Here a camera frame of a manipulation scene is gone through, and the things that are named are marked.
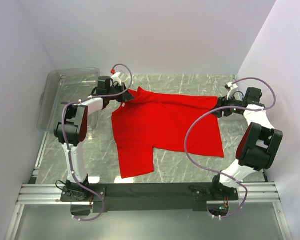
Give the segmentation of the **red t shirt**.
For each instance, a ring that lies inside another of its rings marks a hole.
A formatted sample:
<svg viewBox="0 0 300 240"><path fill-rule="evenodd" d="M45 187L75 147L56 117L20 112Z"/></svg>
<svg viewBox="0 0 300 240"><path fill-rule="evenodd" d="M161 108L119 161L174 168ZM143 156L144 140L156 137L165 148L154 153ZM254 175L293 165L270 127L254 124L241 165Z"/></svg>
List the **red t shirt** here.
<svg viewBox="0 0 300 240"><path fill-rule="evenodd" d="M153 172L154 148L224 157L218 119L212 114L196 124L184 145L190 126L216 106L217 97L159 94L140 87L130 92L134 99L111 117L121 178Z"/></svg>

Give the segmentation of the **clear plastic bin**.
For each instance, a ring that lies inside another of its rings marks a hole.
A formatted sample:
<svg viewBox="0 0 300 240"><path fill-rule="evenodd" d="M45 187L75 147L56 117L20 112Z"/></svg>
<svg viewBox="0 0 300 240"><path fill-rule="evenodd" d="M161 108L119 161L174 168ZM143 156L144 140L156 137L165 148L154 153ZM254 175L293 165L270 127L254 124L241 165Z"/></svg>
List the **clear plastic bin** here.
<svg viewBox="0 0 300 240"><path fill-rule="evenodd" d="M85 99L97 85L99 75L100 71L96 67L61 69L50 72L40 98L37 129L52 133L60 103Z"/></svg>

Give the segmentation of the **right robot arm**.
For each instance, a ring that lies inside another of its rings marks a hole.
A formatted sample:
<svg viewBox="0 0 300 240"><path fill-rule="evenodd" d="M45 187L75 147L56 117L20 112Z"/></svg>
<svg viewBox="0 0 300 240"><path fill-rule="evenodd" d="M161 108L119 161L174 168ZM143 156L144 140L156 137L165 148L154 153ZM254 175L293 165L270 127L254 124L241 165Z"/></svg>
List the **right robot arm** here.
<svg viewBox="0 0 300 240"><path fill-rule="evenodd" d="M218 200L234 194L237 181L242 181L252 173L269 169L279 149L283 132L274 128L269 122L265 106L260 103L262 92L258 88L248 88L242 100L236 100L234 94L219 97L216 108L236 106L243 109L222 109L213 115L217 118L232 114L244 116L248 128L238 145L234 162L223 172L235 178L217 174L209 187L212 198Z"/></svg>

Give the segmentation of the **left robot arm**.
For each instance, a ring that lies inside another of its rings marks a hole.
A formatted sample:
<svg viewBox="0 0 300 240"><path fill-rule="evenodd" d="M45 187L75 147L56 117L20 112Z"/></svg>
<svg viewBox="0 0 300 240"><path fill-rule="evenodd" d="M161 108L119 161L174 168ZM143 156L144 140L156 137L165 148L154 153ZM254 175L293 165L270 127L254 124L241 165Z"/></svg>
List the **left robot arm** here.
<svg viewBox="0 0 300 240"><path fill-rule="evenodd" d="M109 77L100 76L97 86L86 99L61 103L62 109L53 133L62 146L67 164L67 179L62 194L77 201L84 201L92 196L83 161L88 116L105 109L110 101L126 103L134 99L122 82L123 76L121 71L112 73Z"/></svg>

